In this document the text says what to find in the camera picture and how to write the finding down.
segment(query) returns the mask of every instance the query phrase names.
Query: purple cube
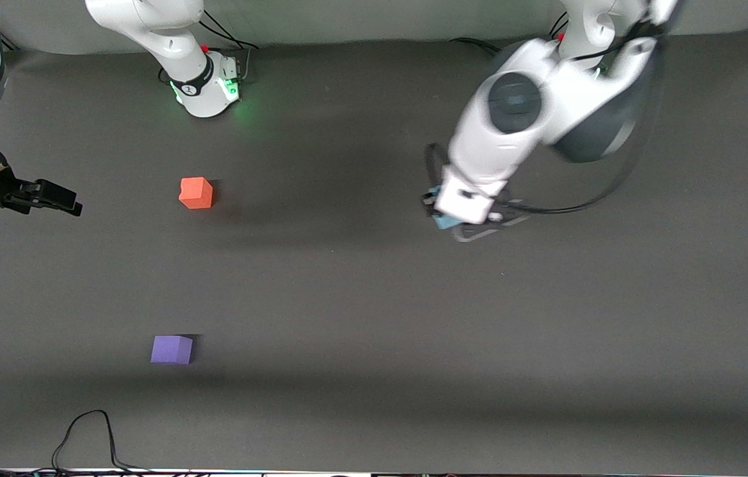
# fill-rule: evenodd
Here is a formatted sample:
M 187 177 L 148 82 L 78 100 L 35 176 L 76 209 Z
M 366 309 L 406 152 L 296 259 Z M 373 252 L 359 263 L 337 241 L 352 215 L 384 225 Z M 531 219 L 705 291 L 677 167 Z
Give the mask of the purple cube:
M 150 362 L 188 364 L 191 362 L 191 338 L 185 336 L 156 336 Z

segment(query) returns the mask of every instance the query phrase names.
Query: gray wall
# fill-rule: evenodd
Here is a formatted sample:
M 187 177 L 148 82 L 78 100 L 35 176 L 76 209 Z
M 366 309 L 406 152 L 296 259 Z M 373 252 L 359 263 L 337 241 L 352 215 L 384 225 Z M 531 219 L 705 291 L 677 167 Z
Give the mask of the gray wall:
M 556 0 L 206 0 L 233 35 L 258 44 L 510 38 L 546 33 Z M 2 30 L 25 48 L 61 54 L 140 47 L 89 17 L 84 0 L 3 0 Z M 688 0 L 680 34 L 748 28 L 748 0 Z M 223 40 L 192 27 L 200 42 Z

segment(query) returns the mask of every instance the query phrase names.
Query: blue object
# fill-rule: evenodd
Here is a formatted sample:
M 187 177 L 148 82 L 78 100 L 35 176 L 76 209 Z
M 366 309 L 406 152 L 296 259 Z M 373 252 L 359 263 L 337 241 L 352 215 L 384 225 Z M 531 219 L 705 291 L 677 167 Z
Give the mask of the blue object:
M 438 226 L 438 229 L 440 230 L 449 229 L 450 227 L 455 227 L 462 223 L 461 220 L 456 217 L 450 217 L 450 215 L 439 215 L 439 217 L 434 217 L 434 219 L 435 225 Z
M 429 193 L 435 197 L 438 195 L 439 191 L 441 191 L 441 186 L 435 186 L 429 190 Z M 456 217 L 450 217 L 450 215 L 434 215 L 432 218 L 435 220 L 435 226 L 437 226 L 439 230 L 446 230 L 462 223 L 461 220 Z
M 191 338 L 185 336 L 156 336 L 150 362 L 181 364 L 191 362 Z

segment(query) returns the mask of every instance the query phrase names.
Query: foam cube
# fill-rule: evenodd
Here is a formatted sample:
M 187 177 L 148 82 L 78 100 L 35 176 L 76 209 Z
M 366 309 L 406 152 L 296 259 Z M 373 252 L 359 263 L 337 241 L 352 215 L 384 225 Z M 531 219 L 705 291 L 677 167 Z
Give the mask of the foam cube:
M 210 208 L 212 193 L 212 184 L 206 178 L 183 178 L 180 181 L 180 202 L 189 209 Z
M 159 364 L 188 364 L 191 362 L 191 338 L 185 336 L 156 336 L 150 362 Z

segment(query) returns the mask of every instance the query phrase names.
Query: dark gray mat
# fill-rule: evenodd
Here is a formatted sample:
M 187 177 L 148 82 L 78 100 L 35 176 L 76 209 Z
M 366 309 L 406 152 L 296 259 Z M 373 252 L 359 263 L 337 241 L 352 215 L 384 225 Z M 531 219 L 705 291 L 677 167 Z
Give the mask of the dark gray mat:
M 43 465 L 103 407 L 152 467 L 748 474 L 748 32 L 671 40 L 616 195 L 457 244 L 419 208 L 421 151 L 486 62 L 266 48 L 207 121 L 149 55 L 20 62 L 0 147 L 86 209 L 0 211 L 0 465 Z M 629 149 L 540 149 L 515 190 L 576 203 Z M 210 211 L 177 202 L 191 175 Z M 149 365 L 162 333 L 202 335 L 195 362 Z M 103 433 L 65 465 L 106 464 Z

